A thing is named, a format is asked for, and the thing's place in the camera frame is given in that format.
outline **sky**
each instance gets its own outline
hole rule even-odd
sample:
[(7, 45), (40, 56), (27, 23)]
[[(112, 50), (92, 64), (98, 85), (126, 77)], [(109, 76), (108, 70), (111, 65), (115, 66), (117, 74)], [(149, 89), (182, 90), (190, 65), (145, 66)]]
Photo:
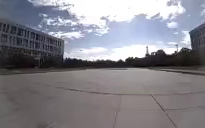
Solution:
[(0, 0), (0, 17), (64, 39), (64, 57), (124, 60), (191, 48), (205, 0)]

